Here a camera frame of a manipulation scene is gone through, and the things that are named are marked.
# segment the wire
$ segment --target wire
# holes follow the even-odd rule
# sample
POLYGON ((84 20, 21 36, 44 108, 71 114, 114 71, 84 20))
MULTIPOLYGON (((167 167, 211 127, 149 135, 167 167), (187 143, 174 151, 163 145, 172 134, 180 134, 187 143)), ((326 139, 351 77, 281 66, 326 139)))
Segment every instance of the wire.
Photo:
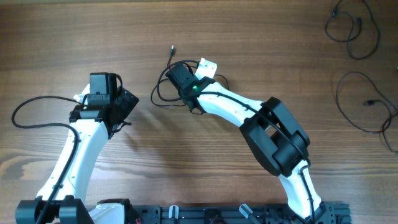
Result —
POLYGON ((122 126, 120 126, 119 129, 116 129, 116 130, 112 131, 112 133, 118 133, 118 132, 120 132, 120 131, 122 130, 122 128, 125 127, 126 125, 130 126, 131 123, 130 123, 130 122, 126 122, 126 121, 122 121, 122 126))
POLYGON ((305 190, 308 193, 308 199, 310 201, 310 206, 311 206, 312 223, 315 224, 315 209, 313 208, 313 198, 312 198, 310 188, 308 187, 307 181, 305 180, 305 176, 304 176, 305 169, 308 169, 308 165, 301 167, 300 172, 298 174, 301 176, 303 183, 304 183, 305 190))
POLYGON ((46 201, 46 203, 45 203, 45 205, 44 205, 44 208, 42 209, 42 211, 41 211, 39 217, 37 218, 36 224, 42 224, 42 223, 44 222, 45 214, 46 214, 47 210, 49 209, 49 206, 50 206, 51 201, 53 200, 55 194, 58 192, 58 189, 61 187, 61 184, 62 184, 62 182, 63 182, 63 179, 64 179, 64 177, 65 177, 65 174, 67 173, 67 171, 68 171, 68 169, 69 169, 69 167, 70 167, 70 164, 72 163, 73 157, 74 157, 75 154, 76 154, 77 145, 78 145, 78 143, 80 142, 80 140, 79 140, 79 134, 77 133, 76 129, 73 128, 73 127, 70 126, 70 125, 67 125, 67 124, 63 124, 63 123, 47 123, 47 124, 34 124, 34 125, 20 125, 20 124, 17 124, 17 123, 16 123, 16 121, 15 121, 15 116, 16 116, 17 112, 18 112, 24 105, 26 105, 26 104, 28 104, 28 103, 30 103, 30 102, 32 102, 32 101, 40 100, 40 99, 58 99, 58 100, 66 100, 66 101, 71 101, 71 102, 74 102, 74 103, 78 103, 78 102, 76 102, 75 100, 72 100, 72 99, 69 99, 69 98, 64 98, 64 97, 61 97, 61 96, 38 96, 38 97, 29 99, 29 100, 27 100, 27 101, 21 103, 21 104, 14 110, 14 112, 12 113, 11 122, 12 122, 12 124, 13 124, 15 127, 17 127, 17 128, 32 129, 32 128, 44 128, 44 127, 60 126, 60 127, 68 128, 69 130, 72 131, 73 135, 75 136, 75 139, 74 139, 74 141, 73 141, 73 148, 72 148, 72 151, 71 151, 71 153, 70 153, 70 155, 69 155, 69 158, 68 158, 68 160, 67 160, 67 163, 65 164, 65 167, 63 168, 63 170, 62 170, 62 172, 61 172, 61 174, 60 174, 60 177, 59 177, 58 180, 57 180, 57 183, 55 183, 55 185, 54 185, 54 187, 53 187, 53 190, 52 190, 52 192, 51 192, 51 194, 50 194, 50 196, 49 196, 49 199, 47 199, 47 201, 46 201))
POLYGON ((85 101, 86 101, 88 95, 89 95, 89 93, 87 93, 87 94, 84 95, 83 100, 81 101, 81 104, 82 104, 82 105, 85 104, 85 101))
POLYGON ((366 0, 363 0, 363 3, 365 4, 366 9, 367 9, 368 12, 369 12, 369 16, 370 16, 370 18, 371 18, 371 22, 373 23, 374 27, 375 27, 376 30, 377 30, 377 38, 376 38, 375 46, 374 46, 374 48, 372 49, 372 51, 370 51, 370 53, 368 53, 368 54, 366 54, 366 55, 364 55, 364 56, 361 56, 361 57, 354 56, 353 53, 352 53, 352 50, 351 50, 351 42, 352 42, 353 40, 355 40, 357 37, 359 37, 359 35, 360 35, 361 32, 362 32, 362 19, 361 19, 360 17, 355 18, 352 14, 350 14, 350 13, 348 13, 348 12, 340 12, 340 11, 338 10, 338 6, 341 4, 342 1, 343 1, 343 0, 340 0, 340 1, 337 3, 337 5, 336 5, 336 6, 334 7, 334 9, 333 9, 332 15, 331 15, 331 16, 329 17, 329 19, 326 21, 326 24, 325 24, 325 33, 326 33, 326 35, 327 35, 331 40, 334 40, 334 41, 336 41, 336 42, 344 42, 344 43, 346 43, 346 49, 347 49, 347 52, 348 52, 348 56, 349 56, 350 58, 355 59, 355 60, 366 59, 366 58, 372 56, 372 55, 376 52, 376 50, 379 48, 380 39, 381 39, 380 28, 379 28, 379 26, 377 25, 376 21, 374 20, 374 16, 373 16, 373 13, 372 13, 371 8, 369 7, 369 4, 366 2, 366 0), (337 18, 338 15, 347 15, 347 16, 351 19, 351 29, 350 29, 350 32, 349 32, 349 34, 348 34, 348 38, 345 39, 345 40, 337 39, 337 38, 333 37, 332 35, 330 35, 329 32, 328 32, 329 23, 330 23, 333 19, 337 18), (354 37, 351 37, 351 36, 353 35, 353 32, 354 32, 354 26, 355 26, 355 24, 358 25, 358 33, 357 33, 354 37))
MULTIPOLYGON (((171 50, 170 50, 169 60, 167 61, 167 68, 160 74, 160 77, 159 77, 159 79, 158 79, 158 82, 157 82, 156 86, 153 88, 153 90, 152 90, 151 93, 150 93, 150 102, 151 102, 153 105, 155 105, 155 106, 158 106, 158 107, 186 106, 186 104, 183 104, 183 105, 160 105, 160 104, 158 104, 158 103, 155 103, 155 102, 154 102, 154 99, 153 99, 154 92, 155 92, 155 90, 157 90, 157 95, 158 95, 158 97, 159 97, 161 100, 163 100, 163 101, 173 102, 173 101, 178 101, 178 100, 180 100, 180 98, 165 99, 165 98, 163 98, 163 97, 161 96, 160 91, 159 91, 159 86, 160 86, 160 84, 161 84, 162 82, 169 81, 168 78, 162 79, 162 76, 164 75, 164 73, 165 73, 167 70, 170 70, 170 69, 171 69, 173 66, 175 66, 176 64, 183 63, 185 66, 187 66, 188 71, 189 71, 192 75, 194 75, 194 74, 193 74, 192 67, 195 68, 195 69, 197 69, 198 66, 199 66, 199 62, 196 61, 196 60, 181 60, 181 61, 175 62, 175 63, 173 63, 173 64, 170 64, 170 63, 171 63, 171 60, 172 60, 172 57, 174 56, 174 54, 175 54, 175 48, 174 48, 174 45, 173 45, 172 48, 171 48, 171 50), (191 65, 189 65, 188 63, 195 63, 196 66, 191 66, 191 65)), ((224 78, 224 80, 225 80, 225 82, 226 82, 227 90, 229 90, 229 83, 228 83, 227 78, 225 78, 225 76, 220 75, 220 74, 216 74, 216 75, 214 75, 214 76, 215 76, 215 77, 222 77, 222 78, 224 78)), ((203 113, 194 113, 194 112, 192 112, 192 111, 191 111, 191 113, 193 113, 193 114, 198 114, 198 115, 202 115, 202 114, 203 114, 203 113)))
POLYGON ((371 133, 371 134, 382 134, 384 142, 388 148, 388 150, 390 150, 391 152, 398 154, 398 151, 393 150, 391 148, 391 145, 389 144, 387 137, 386 137, 386 130, 390 127, 392 119, 395 118, 398 115, 398 108, 395 106, 395 104, 392 103, 391 100, 389 100, 374 84, 374 82, 364 73, 362 72, 356 72, 356 71, 351 71, 346 73, 345 75, 343 75, 336 87, 336 93, 335 93, 335 101, 336 101, 336 106, 338 108, 338 110, 340 111, 340 113, 343 115, 343 117, 351 124, 353 125, 355 128, 358 128, 361 131, 364 131, 365 133, 371 133), (379 94, 379 96, 381 96, 381 98, 384 100, 367 100, 363 103, 364 106, 372 106, 375 103, 381 103, 382 105, 384 105, 386 107, 386 110, 389 114, 388 118, 385 120, 385 122, 383 122, 383 124, 381 125, 381 129, 380 130, 367 130, 364 128, 359 127, 357 124, 353 123, 352 120, 350 120, 347 115, 343 112, 343 110, 341 109, 340 106, 340 102, 339 102, 339 98, 338 98, 338 92, 340 90, 340 86, 343 83, 343 81, 350 75, 361 75, 363 77, 365 77, 367 79, 367 81, 373 86, 374 90, 376 91, 376 93, 379 94), (390 107, 392 107, 396 112, 394 114, 392 114, 390 107))
POLYGON ((122 77, 120 77, 120 75, 115 74, 116 78, 118 78, 119 82, 120 82, 120 89, 119 89, 119 94, 118 96, 122 95, 122 91, 123 91, 123 82, 122 82, 122 77))
POLYGON ((228 80, 225 78, 224 75, 216 74, 216 75, 214 75, 214 77, 222 77, 222 78, 224 78, 224 80, 226 82, 226 89, 229 90, 229 83, 228 83, 228 80))

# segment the cable connector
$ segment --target cable connector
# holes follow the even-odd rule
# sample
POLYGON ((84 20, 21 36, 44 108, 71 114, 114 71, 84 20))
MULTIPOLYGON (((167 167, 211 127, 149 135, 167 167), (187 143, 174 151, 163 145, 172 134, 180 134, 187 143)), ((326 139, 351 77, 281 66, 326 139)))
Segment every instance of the cable connector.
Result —
POLYGON ((170 57, 173 57, 174 52, 174 45, 172 45, 172 48, 170 49, 170 57))
POLYGON ((331 17, 336 17, 338 15, 338 5, 331 12, 331 17))
POLYGON ((363 102, 364 106, 372 106, 374 105, 376 102, 376 100, 366 100, 365 102, 363 102))
POLYGON ((358 23, 358 26, 362 26, 362 18, 358 17, 356 18, 356 22, 358 23))

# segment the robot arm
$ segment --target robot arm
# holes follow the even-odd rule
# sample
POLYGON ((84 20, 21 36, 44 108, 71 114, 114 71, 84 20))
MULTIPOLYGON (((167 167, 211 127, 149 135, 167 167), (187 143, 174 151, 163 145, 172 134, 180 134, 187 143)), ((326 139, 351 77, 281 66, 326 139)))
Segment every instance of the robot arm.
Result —
POLYGON ((190 110, 197 108, 202 113, 216 114, 235 124, 261 166, 279 177, 286 191, 290 209, 303 220, 310 218, 322 202, 315 192, 308 171, 307 146, 310 140, 283 103, 276 98, 270 98, 267 102, 250 100, 225 89, 213 80, 216 64, 203 58, 198 64, 195 76, 186 73, 188 70, 182 67, 182 64, 174 66, 166 76, 176 86, 184 103, 190 110), (209 94, 211 92, 230 96, 250 106, 262 116, 234 100, 218 94, 209 94), (262 119, 263 116, 278 124, 280 130, 298 146, 301 153, 280 133, 275 132, 271 137, 268 136, 266 129, 269 123, 262 119))
MULTIPOLYGON (((93 219, 97 220, 95 223, 107 223, 98 211, 91 218, 84 201, 98 154, 114 133, 129 124, 124 120, 139 101, 123 88, 122 83, 117 88, 117 78, 121 82, 120 76, 114 73, 92 73, 90 84, 81 95, 75 95, 74 99, 81 104, 70 113, 69 122, 79 135, 76 151, 72 153, 75 136, 70 130, 58 162, 36 199, 23 200, 18 205, 17 223, 47 223, 52 222, 54 217, 59 217, 62 223, 93 223, 93 219), (56 189, 54 186, 58 181, 62 182, 56 189)), ((107 213, 116 214, 111 216, 113 220, 124 221, 124 217, 117 214, 124 215, 127 207, 117 204, 109 209, 107 213)))

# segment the wood grain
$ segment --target wood grain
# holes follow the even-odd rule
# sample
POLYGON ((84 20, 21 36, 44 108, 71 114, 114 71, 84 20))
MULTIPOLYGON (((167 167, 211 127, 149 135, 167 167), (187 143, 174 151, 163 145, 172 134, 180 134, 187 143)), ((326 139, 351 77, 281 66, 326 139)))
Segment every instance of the wood grain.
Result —
MULTIPOLYGON (((356 54, 372 46, 374 30, 360 2, 346 4, 362 16, 356 54)), ((186 1, 54 4, 0 7, 0 223, 14 223, 20 200, 33 199, 50 175, 67 130, 21 130, 10 117, 22 101, 39 95, 72 97, 90 72, 116 72, 140 98, 124 128, 100 153, 86 201, 129 198, 135 205, 285 203, 277 177, 255 160, 239 130, 186 108, 157 108, 149 93, 174 60, 205 57, 218 64, 231 89, 248 98, 281 99, 311 138, 312 180, 325 201, 351 206, 354 223, 398 222, 398 157, 379 136, 352 127, 333 100, 338 79, 359 70, 398 103, 397 1, 371 1, 382 32, 368 60, 348 58, 345 46, 323 31, 330 1, 186 1)), ((331 32, 344 37, 347 21, 331 32)), ((174 96, 171 85, 162 87, 174 96)), ((378 129, 387 113, 362 102, 378 96, 352 77, 340 93, 347 115, 378 129)), ((27 105, 23 124, 67 122, 74 105, 43 100, 27 105)), ((397 121, 387 136, 398 146, 397 121)))

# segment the black mounting base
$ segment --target black mounting base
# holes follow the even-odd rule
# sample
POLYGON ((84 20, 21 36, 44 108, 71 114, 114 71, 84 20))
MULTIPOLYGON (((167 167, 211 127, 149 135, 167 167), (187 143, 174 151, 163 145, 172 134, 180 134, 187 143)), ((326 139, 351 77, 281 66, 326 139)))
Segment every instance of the black mounting base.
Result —
MULTIPOLYGON (((169 207, 133 206, 145 224, 253 224, 239 207, 179 207, 178 219, 169 218, 169 207)), ((287 204, 251 207, 253 216, 262 224, 312 224, 301 220, 287 204)), ((323 203, 317 212, 316 224, 351 224, 347 204, 323 203)))

